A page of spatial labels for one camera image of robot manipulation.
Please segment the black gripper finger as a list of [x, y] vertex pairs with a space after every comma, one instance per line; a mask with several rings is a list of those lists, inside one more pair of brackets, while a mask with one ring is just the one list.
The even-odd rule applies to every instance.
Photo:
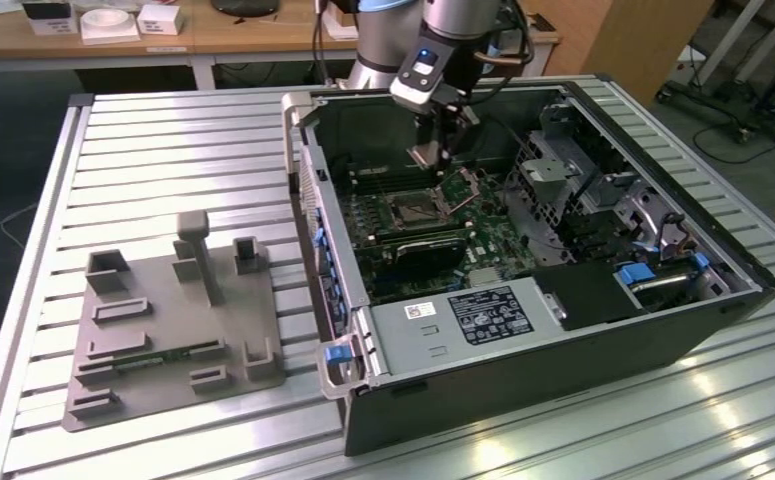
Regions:
[[421, 149], [440, 146], [441, 120], [439, 115], [416, 116], [416, 146]]
[[452, 161], [475, 148], [481, 133], [481, 125], [461, 123], [444, 127], [440, 144], [440, 169], [445, 170]]

